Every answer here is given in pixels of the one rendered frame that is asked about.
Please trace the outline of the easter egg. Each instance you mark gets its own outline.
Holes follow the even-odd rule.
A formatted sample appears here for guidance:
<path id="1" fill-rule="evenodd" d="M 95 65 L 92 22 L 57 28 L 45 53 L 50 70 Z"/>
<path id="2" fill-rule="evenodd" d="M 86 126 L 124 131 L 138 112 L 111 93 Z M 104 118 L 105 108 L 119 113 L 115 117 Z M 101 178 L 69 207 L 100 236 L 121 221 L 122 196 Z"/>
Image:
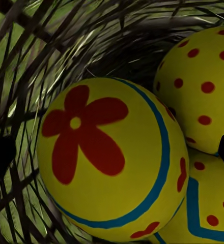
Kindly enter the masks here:
<path id="1" fill-rule="evenodd" d="M 48 107 L 37 140 L 46 190 L 82 231 L 118 243 L 173 219 L 189 180 L 187 144 L 152 92 L 117 77 L 72 84 Z"/>
<path id="2" fill-rule="evenodd" d="M 224 244 L 224 161 L 187 145 L 189 180 L 172 220 L 147 237 L 153 244 Z"/>
<path id="3" fill-rule="evenodd" d="M 224 135 L 224 25 L 190 35 L 170 50 L 153 92 L 172 112 L 186 144 L 219 156 Z"/>

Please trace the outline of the wicker basket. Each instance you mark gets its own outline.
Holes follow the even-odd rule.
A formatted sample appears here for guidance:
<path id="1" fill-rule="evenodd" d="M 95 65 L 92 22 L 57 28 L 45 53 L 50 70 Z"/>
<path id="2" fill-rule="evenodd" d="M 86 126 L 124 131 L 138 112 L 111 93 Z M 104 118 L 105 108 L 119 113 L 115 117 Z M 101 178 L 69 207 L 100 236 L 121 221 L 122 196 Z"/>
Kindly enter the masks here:
<path id="1" fill-rule="evenodd" d="M 38 167 L 38 158 L 36 159 L 35 166 L 33 160 L 38 140 L 38 134 L 41 126 L 41 120 L 45 112 L 47 111 L 51 103 L 55 100 L 55 98 L 59 94 L 61 94 L 66 88 L 79 81 L 89 78 L 96 78 L 100 72 L 106 70 L 108 67 L 116 64 L 120 60 L 123 61 L 113 69 L 113 72 L 109 74 L 109 77 L 111 77 L 114 73 L 118 72 L 121 68 L 126 66 L 127 69 L 117 75 L 117 78 L 121 76 L 124 72 L 128 71 L 128 73 L 123 76 L 122 79 L 132 81 L 136 84 L 142 81 L 148 81 L 145 82 L 145 84 L 154 82 L 158 65 L 162 61 L 161 59 L 157 60 L 156 58 L 164 58 L 169 52 L 156 49 L 160 47 L 174 47 L 165 44 L 155 45 L 155 43 L 158 41 L 167 41 L 178 44 L 186 37 L 199 32 L 198 29 L 191 28 L 190 26 L 200 26 L 204 29 L 223 26 L 224 13 L 213 13 L 212 11 L 206 8 L 201 8 L 200 6 L 209 5 L 214 8 L 224 10 L 223 6 L 217 5 L 220 3 L 224 3 L 224 0 L 212 2 L 207 2 L 204 0 L 191 0 L 190 2 L 187 2 L 187 0 L 109 0 L 102 5 L 102 3 L 105 1 L 103 0 L 97 7 L 97 9 L 85 16 L 82 15 L 96 0 L 91 0 L 86 4 L 84 4 L 86 0 L 79 0 L 69 14 L 63 16 L 62 18 L 56 20 L 48 26 L 46 25 L 48 24 L 56 10 L 73 2 L 74 0 L 59 0 L 55 8 L 53 8 L 49 12 L 48 10 L 55 0 L 43 0 L 42 4 L 34 13 L 33 17 L 28 15 L 24 10 L 40 0 L 35 0 L 27 5 L 28 1 L 29 0 L 0 0 L 0 13 L 5 16 L 0 22 L 0 42 L 10 29 L 3 64 L 0 68 L 0 138 L 3 137 L 6 128 L 7 136 L 12 135 L 15 142 L 20 129 L 20 125 L 22 122 L 24 122 L 17 164 L 14 158 L 9 166 L 12 181 L 12 186 L 9 193 L 7 193 L 6 191 L 6 186 L 4 182 L 5 174 L 0 180 L 0 212 L 2 213 L 2 210 L 4 208 L 6 209 L 7 218 L 3 213 L 2 214 L 9 223 L 14 244 L 18 244 L 16 235 L 18 235 L 18 237 L 24 244 L 32 244 L 31 234 L 37 240 L 38 244 L 60 244 L 60 242 L 54 235 L 56 230 L 59 231 L 67 244 L 82 244 L 74 237 L 72 233 L 69 233 L 68 227 L 63 222 L 62 213 L 56 207 L 49 194 L 45 192 L 48 198 L 49 207 L 45 204 L 45 202 L 39 195 L 38 184 L 36 180 L 38 174 L 40 173 Z M 185 15 L 188 17 L 176 16 L 177 12 L 180 11 L 180 8 L 189 7 L 192 7 L 195 10 L 205 12 L 205 14 Z M 160 11 L 165 8 L 176 9 L 173 11 Z M 72 21 L 76 13 L 82 9 L 84 9 L 83 12 L 78 16 L 76 20 Z M 91 21 L 92 17 L 99 13 L 101 13 L 99 17 Z M 159 17 L 149 18 L 149 16 L 153 13 L 163 14 Z M 135 19 L 135 17 L 143 14 L 147 15 L 140 19 Z M 132 19 L 125 19 L 129 16 L 134 15 L 136 16 Z M 48 17 L 41 26 L 40 22 L 46 16 Z M 213 23 L 198 17 L 189 16 L 216 17 L 217 19 L 219 19 L 219 21 Z M 9 54 L 14 22 L 22 26 L 25 30 L 23 31 L 22 35 L 20 36 L 14 48 Z M 62 24 L 59 26 L 59 28 L 48 32 L 49 29 L 53 28 L 61 22 Z M 124 26 L 125 23 L 131 24 L 128 26 Z M 101 29 L 101 31 L 93 34 L 98 27 L 104 24 L 105 26 Z M 175 28 L 180 27 L 185 27 L 186 29 L 175 30 Z M 35 38 L 32 40 L 27 50 L 20 58 L 22 47 L 32 34 L 35 35 Z M 40 39 L 39 50 L 37 57 L 33 61 L 37 39 Z M 15 84 L 18 66 L 30 49 L 31 53 L 27 60 L 24 73 Z M 7 79 L 6 83 L 4 84 L 6 69 L 14 60 L 19 51 L 20 54 L 17 65 L 11 73 L 10 77 Z M 47 71 L 48 62 L 52 54 L 52 64 L 50 69 Z M 132 57 L 154 57 L 154 61 L 130 68 L 128 64 L 130 62 L 128 62 L 127 60 Z M 55 73 L 55 80 L 49 89 L 52 74 L 56 66 L 58 67 Z M 44 67 L 44 76 L 34 89 L 35 81 L 37 80 Z M 149 69 L 151 67 L 154 67 L 154 70 L 138 74 L 138 72 Z M 14 77 L 10 92 L 2 100 L 3 90 L 13 73 Z M 139 75 L 150 76 L 136 78 Z M 44 92 L 44 81 L 48 76 L 49 79 L 47 87 L 45 88 L 45 96 L 41 100 L 42 93 Z M 40 85 L 42 85 L 40 95 L 34 102 L 34 104 L 30 107 L 31 98 Z M 53 92 L 55 90 L 57 91 L 54 98 L 52 99 Z M 147 90 L 153 92 L 153 86 L 147 88 Z M 44 105 L 50 96 L 50 103 L 46 108 L 44 108 Z M 17 97 L 17 103 L 8 115 L 9 108 Z M 36 109 L 31 112 L 37 101 L 38 105 Z M 39 126 L 37 130 L 35 148 L 32 156 L 31 141 L 33 138 L 38 117 L 40 117 L 38 124 Z M 35 121 L 32 135 L 29 140 L 29 136 L 26 130 L 26 121 L 32 119 L 35 119 Z M 10 126 L 12 126 L 12 128 L 9 134 L 8 127 Z M 25 130 L 27 135 L 28 147 L 25 153 L 24 160 L 22 160 L 20 173 L 18 174 L 17 169 L 19 164 L 19 158 L 21 156 L 21 148 Z M 31 164 L 28 175 L 26 177 L 25 167 L 29 153 Z M 36 189 L 31 183 L 33 180 Z M 43 212 L 42 218 L 37 210 L 33 207 L 30 201 L 30 197 L 29 202 L 34 223 L 26 215 L 22 191 L 25 187 L 28 191 L 27 186 L 29 184 L 33 188 L 35 194 L 39 199 L 41 211 L 43 206 L 47 214 L 49 215 L 50 220 L 52 221 L 50 228 L 45 223 Z M 9 205 L 11 201 L 13 201 L 15 207 L 18 210 L 24 238 L 22 238 L 22 236 L 14 228 Z M 44 223 L 46 230 L 45 238 L 38 230 L 33 208 Z M 81 238 L 83 238 L 87 244 L 120 244 L 118 242 L 104 240 L 92 235 L 91 237 L 93 238 L 93 242 L 91 242 L 84 236 L 83 232 L 79 228 L 78 230 L 82 234 Z M 4 236 L 1 234 L 1 229 L 0 244 L 9 244 Z M 140 239 L 132 241 L 131 244 L 153 243 L 150 240 Z"/>

